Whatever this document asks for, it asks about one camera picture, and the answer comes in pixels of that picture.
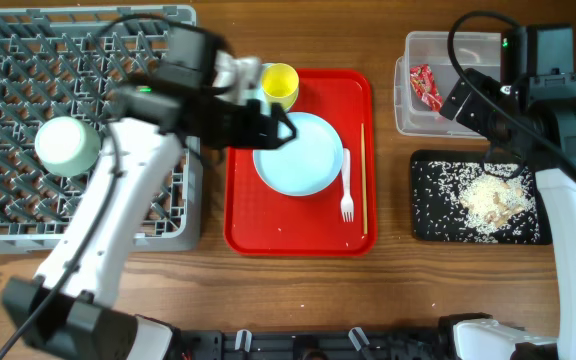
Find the red snack wrapper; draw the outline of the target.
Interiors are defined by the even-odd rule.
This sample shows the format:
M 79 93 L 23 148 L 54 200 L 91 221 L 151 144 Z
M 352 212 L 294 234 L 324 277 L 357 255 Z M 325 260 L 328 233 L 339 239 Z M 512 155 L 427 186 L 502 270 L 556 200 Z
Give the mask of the red snack wrapper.
M 439 93 L 434 74 L 428 64 L 410 68 L 410 84 L 418 98 L 432 111 L 439 112 L 443 98 Z

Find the green bowl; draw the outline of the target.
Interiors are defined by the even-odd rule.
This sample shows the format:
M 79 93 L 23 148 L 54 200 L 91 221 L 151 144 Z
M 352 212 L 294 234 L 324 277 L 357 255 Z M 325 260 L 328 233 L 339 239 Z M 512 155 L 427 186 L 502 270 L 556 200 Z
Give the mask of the green bowl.
M 95 164 L 101 150 L 101 138 L 89 124 L 62 116 L 39 128 L 34 149 L 49 173 L 73 177 L 87 172 Z

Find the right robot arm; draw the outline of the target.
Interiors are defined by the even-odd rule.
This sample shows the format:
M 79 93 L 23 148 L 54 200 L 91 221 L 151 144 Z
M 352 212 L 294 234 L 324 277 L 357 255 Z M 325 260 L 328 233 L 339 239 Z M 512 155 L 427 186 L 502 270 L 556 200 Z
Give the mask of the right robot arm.
M 459 76 L 441 115 L 518 157 L 535 175 L 554 248 L 560 325 L 545 339 L 490 317 L 449 325 L 457 359 L 576 359 L 576 71 L 569 25 L 521 26 L 501 35 L 501 78 L 464 69 L 456 32 L 447 52 Z

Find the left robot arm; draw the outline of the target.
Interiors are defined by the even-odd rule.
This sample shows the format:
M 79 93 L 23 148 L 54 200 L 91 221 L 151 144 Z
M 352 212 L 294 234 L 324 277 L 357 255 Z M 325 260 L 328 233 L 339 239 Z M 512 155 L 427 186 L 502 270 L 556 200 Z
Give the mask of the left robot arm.
M 13 342 L 63 359 L 188 359 L 179 328 L 114 309 L 121 273 L 156 190 L 196 137 L 215 150 L 274 150 L 289 120 L 251 94 L 263 70 L 205 29 L 169 23 L 168 49 L 152 72 L 114 90 L 97 166 L 62 240 L 34 277 L 11 278 L 1 302 Z

